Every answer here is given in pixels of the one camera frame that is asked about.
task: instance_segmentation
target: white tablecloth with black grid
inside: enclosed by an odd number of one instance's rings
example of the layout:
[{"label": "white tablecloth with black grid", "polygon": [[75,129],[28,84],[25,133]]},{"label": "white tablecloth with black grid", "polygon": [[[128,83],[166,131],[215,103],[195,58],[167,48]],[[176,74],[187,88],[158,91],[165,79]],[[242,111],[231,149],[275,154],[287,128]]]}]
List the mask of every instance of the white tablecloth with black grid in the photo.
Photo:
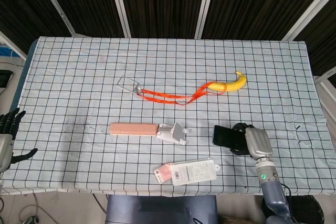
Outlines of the white tablecloth with black grid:
[{"label": "white tablecloth with black grid", "polygon": [[[143,101],[115,83],[192,94],[203,84],[236,80],[236,92],[187,105]],[[30,160],[4,174],[4,192],[77,190],[128,195],[261,193],[255,161],[212,144],[214,125],[238,122],[265,129],[281,181],[294,194],[334,193],[336,155],[303,42],[41,37],[19,107],[26,110],[14,154],[36,147]],[[150,136],[113,136],[113,122],[177,122],[186,145]],[[162,164],[211,157],[216,180],[159,185]]]}]

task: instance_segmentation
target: lanyard strap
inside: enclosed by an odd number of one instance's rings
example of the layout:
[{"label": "lanyard strap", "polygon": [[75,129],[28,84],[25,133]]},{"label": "lanyard strap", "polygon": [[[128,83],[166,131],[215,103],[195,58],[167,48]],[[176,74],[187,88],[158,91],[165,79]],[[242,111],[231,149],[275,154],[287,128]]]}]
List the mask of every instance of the lanyard strap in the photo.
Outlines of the lanyard strap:
[{"label": "lanyard strap", "polygon": [[[214,93],[214,92],[209,92],[209,91],[203,91],[205,90],[207,87],[209,87],[211,84],[215,83],[216,81],[212,81],[212,82],[208,82],[207,84],[204,84],[203,86],[201,86],[193,95],[174,95],[174,94],[166,94],[166,93],[160,93],[160,92],[155,92],[155,91],[151,91],[151,90],[147,90],[147,89],[142,89],[141,93],[137,93],[138,96],[142,97],[143,99],[147,100],[147,101],[151,101],[151,102],[158,102],[158,103],[166,103],[166,104],[176,104],[176,105],[182,105],[185,106],[193,101],[195,101],[196,99],[206,95],[206,94],[214,94],[214,95],[221,95],[226,91],[226,84],[225,88],[223,91],[218,92],[218,93]],[[164,99],[157,99],[154,97],[147,97],[144,96],[143,94],[152,94],[153,96],[157,96],[157,97],[164,97],[164,98],[170,98],[170,99],[188,99],[190,98],[189,101],[185,101],[185,103],[180,103],[180,102],[176,102],[176,101],[170,101],[170,100],[164,100]]]}]

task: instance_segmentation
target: robotic arm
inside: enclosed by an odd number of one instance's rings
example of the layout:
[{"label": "robotic arm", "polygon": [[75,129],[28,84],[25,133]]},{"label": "robotic arm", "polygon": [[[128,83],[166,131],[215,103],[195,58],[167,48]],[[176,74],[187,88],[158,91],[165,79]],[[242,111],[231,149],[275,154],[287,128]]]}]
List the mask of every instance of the robotic arm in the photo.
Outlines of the robotic arm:
[{"label": "robotic arm", "polygon": [[250,155],[257,161],[256,169],[265,203],[277,215],[269,217],[266,224],[294,223],[275,164],[271,159],[273,151],[267,133],[248,127],[245,129],[245,138]]},{"label": "robotic arm", "polygon": [[19,124],[26,111],[18,114],[19,108],[5,115],[0,115],[0,193],[3,186],[3,173],[9,169],[11,164],[27,160],[35,155],[37,148],[28,154],[13,156],[13,146]]},{"label": "robotic arm", "polygon": [[256,169],[265,203],[276,214],[267,218],[266,224],[297,223],[291,214],[275,164],[271,159],[273,151],[264,130],[245,123],[238,123],[232,129],[216,125],[213,143],[230,148],[235,155],[251,155],[257,162]]}]

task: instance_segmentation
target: white ceiling beam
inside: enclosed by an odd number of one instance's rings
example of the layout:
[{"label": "white ceiling beam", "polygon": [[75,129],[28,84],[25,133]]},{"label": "white ceiling beam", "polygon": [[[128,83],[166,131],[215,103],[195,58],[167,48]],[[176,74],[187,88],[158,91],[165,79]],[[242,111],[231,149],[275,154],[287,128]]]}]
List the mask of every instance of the white ceiling beam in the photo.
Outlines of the white ceiling beam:
[{"label": "white ceiling beam", "polygon": [[195,32],[195,39],[201,39],[202,33],[204,29],[204,24],[206,20],[206,16],[208,14],[209,5],[211,0],[202,0],[201,7],[199,8],[199,15],[198,15],[198,21],[196,25],[196,32]]},{"label": "white ceiling beam", "polygon": [[115,5],[117,6],[119,19],[121,22],[122,30],[124,32],[124,36],[125,38],[131,38],[130,26],[127,20],[127,14],[125,10],[124,1],[123,0],[114,0],[114,1],[115,1]]}]

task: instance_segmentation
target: yellow banana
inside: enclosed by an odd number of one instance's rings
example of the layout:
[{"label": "yellow banana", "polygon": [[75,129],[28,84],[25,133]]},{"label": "yellow banana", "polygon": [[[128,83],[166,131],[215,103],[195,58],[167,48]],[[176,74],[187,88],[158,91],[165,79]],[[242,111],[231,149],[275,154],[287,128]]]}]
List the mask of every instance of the yellow banana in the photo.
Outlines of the yellow banana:
[{"label": "yellow banana", "polygon": [[231,83],[215,82],[210,84],[208,88],[215,91],[236,91],[241,89],[245,85],[247,78],[239,71],[237,71],[236,74],[239,75],[239,79],[237,81]]}]

